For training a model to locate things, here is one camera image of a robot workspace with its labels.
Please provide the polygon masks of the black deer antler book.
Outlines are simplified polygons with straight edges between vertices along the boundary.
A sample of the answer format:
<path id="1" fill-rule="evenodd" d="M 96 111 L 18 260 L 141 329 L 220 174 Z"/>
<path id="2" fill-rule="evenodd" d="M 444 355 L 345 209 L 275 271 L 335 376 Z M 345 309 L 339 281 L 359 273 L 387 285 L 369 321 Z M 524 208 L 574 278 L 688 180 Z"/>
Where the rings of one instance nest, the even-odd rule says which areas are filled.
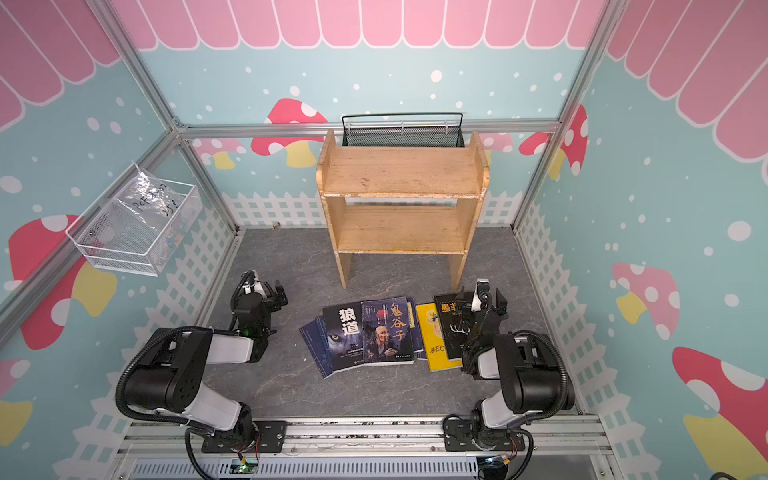
<path id="1" fill-rule="evenodd" d="M 436 295 L 434 302 L 448 358 L 467 366 L 479 336 L 478 310 L 473 309 L 481 305 L 479 299 L 473 292 L 459 291 Z"/>

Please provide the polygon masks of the purple old man book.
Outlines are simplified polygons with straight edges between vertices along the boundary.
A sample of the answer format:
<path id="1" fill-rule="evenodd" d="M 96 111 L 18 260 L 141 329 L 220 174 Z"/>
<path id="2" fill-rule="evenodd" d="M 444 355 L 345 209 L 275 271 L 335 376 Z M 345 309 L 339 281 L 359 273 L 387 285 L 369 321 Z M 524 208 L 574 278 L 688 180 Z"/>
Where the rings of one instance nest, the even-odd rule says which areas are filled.
<path id="1" fill-rule="evenodd" d="M 362 302 L 363 360 L 366 365 L 415 361 L 411 310 L 404 296 Z"/>

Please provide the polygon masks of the black wolf book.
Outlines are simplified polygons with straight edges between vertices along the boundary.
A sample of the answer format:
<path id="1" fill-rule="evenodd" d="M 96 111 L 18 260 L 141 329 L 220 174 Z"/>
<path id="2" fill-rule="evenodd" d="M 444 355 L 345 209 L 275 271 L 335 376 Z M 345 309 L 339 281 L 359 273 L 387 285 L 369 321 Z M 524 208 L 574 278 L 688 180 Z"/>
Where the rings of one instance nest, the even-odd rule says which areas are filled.
<path id="1" fill-rule="evenodd" d="M 362 303 L 348 302 L 323 308 L 326 339 L 333 372 L 362 366 Z"/>

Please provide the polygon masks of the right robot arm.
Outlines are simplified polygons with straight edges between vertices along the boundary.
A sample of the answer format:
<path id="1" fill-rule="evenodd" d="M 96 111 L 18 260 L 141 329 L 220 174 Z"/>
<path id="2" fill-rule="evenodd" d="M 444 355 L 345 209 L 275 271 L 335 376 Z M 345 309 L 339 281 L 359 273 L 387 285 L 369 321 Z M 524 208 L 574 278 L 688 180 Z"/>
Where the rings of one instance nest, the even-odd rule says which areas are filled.
<path id="1" fill-rule="evenodd" d="M 461 371 L 479 381 L 497 381 L 499 391 L 479 400 L 470 414 L 442 421 L 449 452 L 527 448 L 521 429 L 575 406 L 575 388 L 565 361 L 548 335 L 531 330 L 502 333 L 507 300 L 480 282 L 473 292 L 435 298 L 450 348 L 461 355 Z"/>

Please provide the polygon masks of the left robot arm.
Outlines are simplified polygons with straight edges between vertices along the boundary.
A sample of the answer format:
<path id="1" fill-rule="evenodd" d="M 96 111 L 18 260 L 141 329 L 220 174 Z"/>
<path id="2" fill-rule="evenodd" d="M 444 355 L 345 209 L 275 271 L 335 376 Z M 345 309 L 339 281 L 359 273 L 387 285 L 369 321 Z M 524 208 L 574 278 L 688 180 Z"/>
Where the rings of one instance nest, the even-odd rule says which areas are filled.
<path id="1" fill-rule="evenodd" d="M 276 333 L 271 316 L 287 304 L 280 282 L 271 285 L 247 271 L 230 298 L 227 329 L 182 326 L 151 335 L 118 379 L 117 409 L 132 420 L 183 425 L 218 448 L 257 447 L 264 435 L 251 408 L 217 393 L 203 377 L 209 365 L 259 362 Z"/>

